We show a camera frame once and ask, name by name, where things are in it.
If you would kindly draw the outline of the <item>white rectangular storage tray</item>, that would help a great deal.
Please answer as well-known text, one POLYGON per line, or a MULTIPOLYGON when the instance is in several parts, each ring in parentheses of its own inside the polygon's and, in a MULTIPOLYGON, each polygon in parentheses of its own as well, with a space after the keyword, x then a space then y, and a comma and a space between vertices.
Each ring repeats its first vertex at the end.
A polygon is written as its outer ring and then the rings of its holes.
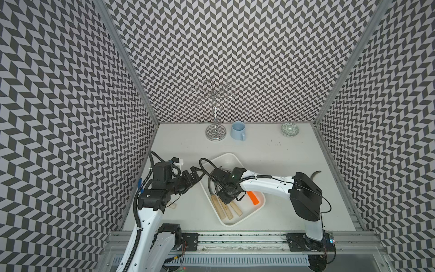
MULTIPOLYGON (((223 170, 232 171, 235 167, 244 168, 244 165, 240 162, 238 157, 231 153, 226 153, 221 156, 215 157, 211 159, 211 161, 217 166, 222 168, 223 170)), ((227 205, 227 209, 231 212, 232 218, 229 219, 227 213, 225 212, 222 204, 218 202, 220 207, 220 212, 216 211, 215 204, 216 201, 213 201, 211 194, 208 190, 208 176, 204 176, 200 181, 203 192, 206 196, 209 206, 212 209, 212 215, 215 217, 219 223, 224 227, 235 227, 242 222, 246 221, 248 218, 252 217, 255 213, 260 211, 266 204, 266 197, 261 192, 253 192, 253 195, 258 200, 258 204, 254 204, 249 196, 245 196, 240 202, 234 200, 235 205, 241 211, 239 215, 230 204, 227 205)))

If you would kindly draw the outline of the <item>orange handle sickle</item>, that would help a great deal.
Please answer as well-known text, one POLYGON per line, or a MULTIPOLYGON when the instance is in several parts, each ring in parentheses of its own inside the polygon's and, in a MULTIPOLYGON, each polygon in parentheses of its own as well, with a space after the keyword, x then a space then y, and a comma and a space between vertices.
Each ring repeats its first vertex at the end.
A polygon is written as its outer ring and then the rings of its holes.
POLYGON ((251 199, 254 206, 257 206, 259 204, 259 199, 257 198, 257 196, 253 192, 247 191, 247 195, 251 199))

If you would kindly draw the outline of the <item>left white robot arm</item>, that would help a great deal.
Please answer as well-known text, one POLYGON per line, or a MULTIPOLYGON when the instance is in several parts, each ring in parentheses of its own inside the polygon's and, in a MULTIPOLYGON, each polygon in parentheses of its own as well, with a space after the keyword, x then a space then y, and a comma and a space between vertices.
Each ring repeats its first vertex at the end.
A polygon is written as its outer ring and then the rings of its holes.
POLYGON ((171 251, 182 244, 179 224, 161 223, 173 195, 183 195, 204 177, 204 170, 181 171, 174 161, 152 167, 149 188, 141 187, 134 197, 135 229, 117 268, 118 272, 159 272, 171 251))

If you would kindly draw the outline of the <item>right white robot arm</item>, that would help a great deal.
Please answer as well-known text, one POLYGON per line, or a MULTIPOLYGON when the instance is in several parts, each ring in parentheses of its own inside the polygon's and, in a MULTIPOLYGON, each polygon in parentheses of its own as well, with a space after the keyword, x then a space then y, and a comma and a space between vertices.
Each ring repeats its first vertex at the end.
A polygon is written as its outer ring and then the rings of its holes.
POLYGON ((224 204, 241 200, 248 191, 289 200, 296 215, 305 224, 305 233, 291 240, 301 250, 325 250, 325 232, 321 221, 321 205, 325 198, 322 190, 306 174, 297 172, 294 176, 277 177, 236 167, 231 172, 216 168, 208 174, 208 178, 217 185, 217 196, 224 204))

